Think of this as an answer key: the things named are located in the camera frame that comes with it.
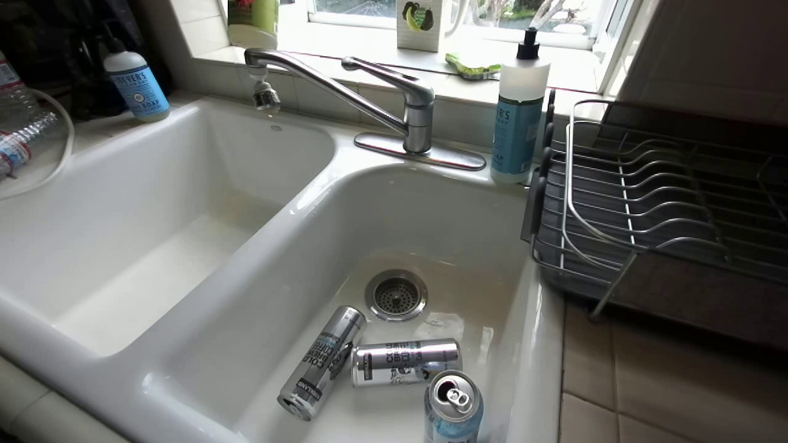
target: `soap dispenser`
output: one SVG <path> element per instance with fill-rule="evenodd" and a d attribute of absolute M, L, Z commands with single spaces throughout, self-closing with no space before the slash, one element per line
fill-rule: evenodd
<path fill-rule="evenodd" d="M 161 120 L 170 116 L 170 100 L 149 61 L 139 52 L 124 50 L 124 44 L 110 30 L 105 44 L 110 52 L 110 57 L 105 57 L 105 72 L 124 97 L 131 116 L 139 120 Z"/>
<path fill-rule="evenodd" d="M 494 132 L 494 179 L 526 183 L 543 127 L 543 100 L 550 65 L 541 61 L 537 30 L 526 31 L 518 59 L 501 72 L 501 97 Z"/>

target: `soda can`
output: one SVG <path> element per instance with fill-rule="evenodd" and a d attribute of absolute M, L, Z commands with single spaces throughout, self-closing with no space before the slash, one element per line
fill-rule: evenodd
<path fill-rule="evenodd" d="M 353 383 L 419 383 L 447 369 L 464 369 L 459 339 L 363 344 L 353 354 Z"/>
<path fill-rule="evenodd" d="M 351 349 L 356 346 L 363 326 L 366 315 L 361 311 L 351 305 L 335 311 L 278 394 L 278 404 L 288 413 L 304 422 L 319 415 L 328 392 L 351 359 Z"/>
<path fill-rule="evenodd" d="M 430 443 L 476 443 L 483 423 L 483 394 L 462 372 L 441 372 L 424 392 Z"/>

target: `faucet handle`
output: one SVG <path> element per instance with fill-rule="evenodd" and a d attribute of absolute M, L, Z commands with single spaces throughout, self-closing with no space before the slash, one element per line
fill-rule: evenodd
<path fill-rule="evenodd" d="M 363 70 L 363 72 L 369 72 L 373 76 L 398 86 L 405 92 L 406 97 L 406 105 L 431 105 L 433 104 L 433 89 L 419 83 L 417 76 L 410 76 L 405 72 L 398 72 L 398 70 L 389 70 L 389 67 L 382 67 L 382 65 L 373 65 L 367 59 L 361 59 L 361 57 L 348 57 L 344 59 L 344 67 L 345 70 Z"/>

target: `double sink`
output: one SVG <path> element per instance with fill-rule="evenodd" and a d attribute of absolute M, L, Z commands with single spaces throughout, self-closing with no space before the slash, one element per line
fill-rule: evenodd
<path fill-rule="evenodd" d="M 560 299 L 521 242 L 523 190 L 215 99 L 81 130 L 54 184 L 0 203 L 0 351 L 118 434 L 424 441 L 424 383 L 356 388 L 345 374 L 312 423 L 276 404 L 353 305 L 363 342 L 462 342 L 485 396 L 481 441 L 557 441 Z M 373 315 L 388 271 L 424 283 L 415 321 Z"/>

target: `dish rack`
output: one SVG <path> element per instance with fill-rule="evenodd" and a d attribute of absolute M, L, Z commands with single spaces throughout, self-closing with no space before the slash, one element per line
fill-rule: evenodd
<path fill-rule="evenodd" d="M 548 130 L 523 236 L 593 315 L 788 349 L 788 127 L 580 100 L 566 136 Z"/>

